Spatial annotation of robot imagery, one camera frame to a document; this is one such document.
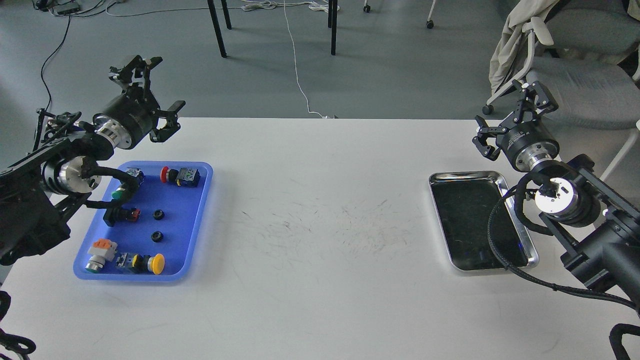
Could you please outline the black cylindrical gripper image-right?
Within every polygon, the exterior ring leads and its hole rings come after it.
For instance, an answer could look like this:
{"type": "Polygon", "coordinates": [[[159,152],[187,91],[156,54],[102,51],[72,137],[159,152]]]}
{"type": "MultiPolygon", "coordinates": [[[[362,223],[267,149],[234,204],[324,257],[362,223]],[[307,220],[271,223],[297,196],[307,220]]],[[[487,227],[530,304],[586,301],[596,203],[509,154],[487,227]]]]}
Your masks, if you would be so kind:
{"type": "Polygon", "coordinates": [[[530,173],[542,162],[558,157],[560,146],[541,120],[558,110],[559,104],[539,80],[512,80],[512,86],[521,91],[512,116],[512,128],[506,125],[506,118],[498,125],[489,126],[485,118],[476,115],[477,134],[471,142],[483,158],[496,161],[504,153],[514,170],[530,173]]]}

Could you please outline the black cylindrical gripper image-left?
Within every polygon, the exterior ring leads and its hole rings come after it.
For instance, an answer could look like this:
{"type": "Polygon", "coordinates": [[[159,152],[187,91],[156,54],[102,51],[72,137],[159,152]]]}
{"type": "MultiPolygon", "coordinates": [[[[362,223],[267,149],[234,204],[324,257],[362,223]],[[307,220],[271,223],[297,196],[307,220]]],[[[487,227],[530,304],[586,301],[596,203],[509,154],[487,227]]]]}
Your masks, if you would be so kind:
{"type": "Polygon", "coordinates": [[[162,61],[160,56],[142,58],[135,55],[121,68],[109,68],[109,79],[122,88],[122,94],[94,114],[93,125],[96,134],[107,139],[112,148],[131,150],[149,133],[151,142],[166,142],[181,129],[178,112],[185,107],[185,100],[175,101],[164,111],[154,107],[148,109],[135,101],[153,98],[150,72],[162,61]],[[159,119],[166,121],[160,129],[157,128],[159,119]]]}

